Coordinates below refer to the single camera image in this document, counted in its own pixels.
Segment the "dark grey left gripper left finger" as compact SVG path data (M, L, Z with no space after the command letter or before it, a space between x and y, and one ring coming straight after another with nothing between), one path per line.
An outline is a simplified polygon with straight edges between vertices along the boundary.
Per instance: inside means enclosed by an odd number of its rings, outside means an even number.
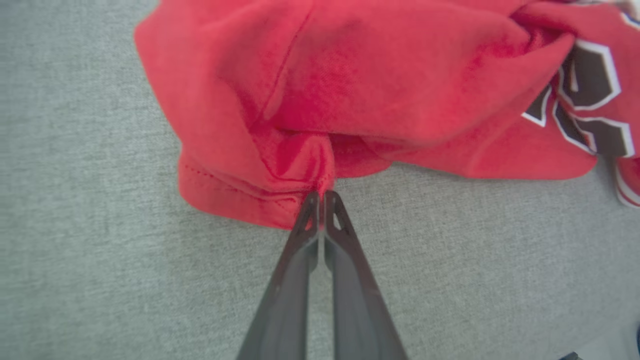
M310 273L318 264L320 199L304 199L237 360L306 360Z

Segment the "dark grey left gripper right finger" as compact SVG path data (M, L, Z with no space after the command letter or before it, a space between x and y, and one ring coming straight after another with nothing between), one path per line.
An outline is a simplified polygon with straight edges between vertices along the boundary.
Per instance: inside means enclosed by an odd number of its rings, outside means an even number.
M325 262L333 277L334 360L409 360L342 198L324 194Z

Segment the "red jersey with white sleeves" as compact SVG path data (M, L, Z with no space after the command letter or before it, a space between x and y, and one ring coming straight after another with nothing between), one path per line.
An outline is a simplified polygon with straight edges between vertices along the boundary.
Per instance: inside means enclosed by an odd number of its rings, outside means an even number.
M202 212L289 229L395 162L566 180L640 208L633 0L160 0L134 42Z

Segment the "grey fabric sofa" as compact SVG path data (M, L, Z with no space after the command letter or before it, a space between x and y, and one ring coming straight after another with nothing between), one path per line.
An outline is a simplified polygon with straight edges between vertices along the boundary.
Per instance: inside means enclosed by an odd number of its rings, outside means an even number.
M133 41L155 0L0 0L0 360L234 360L286 231L178 193ZM633 350L640 210L396 164L336 183L412 360Z

